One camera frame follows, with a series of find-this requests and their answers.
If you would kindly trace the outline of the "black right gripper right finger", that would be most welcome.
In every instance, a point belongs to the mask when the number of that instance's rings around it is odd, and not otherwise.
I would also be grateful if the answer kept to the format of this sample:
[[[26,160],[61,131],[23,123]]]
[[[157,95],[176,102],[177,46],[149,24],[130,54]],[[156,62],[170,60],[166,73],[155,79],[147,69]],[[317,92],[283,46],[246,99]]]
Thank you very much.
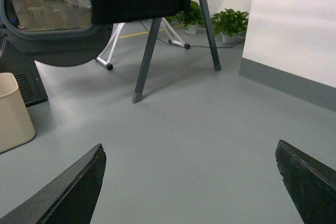
[[[304,223],[335,223],[335,170],[284,140],[275,157],[284,186]]]

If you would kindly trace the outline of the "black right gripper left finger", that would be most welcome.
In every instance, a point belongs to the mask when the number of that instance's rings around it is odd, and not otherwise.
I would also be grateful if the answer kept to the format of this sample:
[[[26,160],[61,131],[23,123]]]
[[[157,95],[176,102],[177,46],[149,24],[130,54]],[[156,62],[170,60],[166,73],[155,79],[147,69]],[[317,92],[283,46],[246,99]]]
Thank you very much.
[[[106,168],[106,153],[96,145],[21,205],[1,223],[90,223]]]

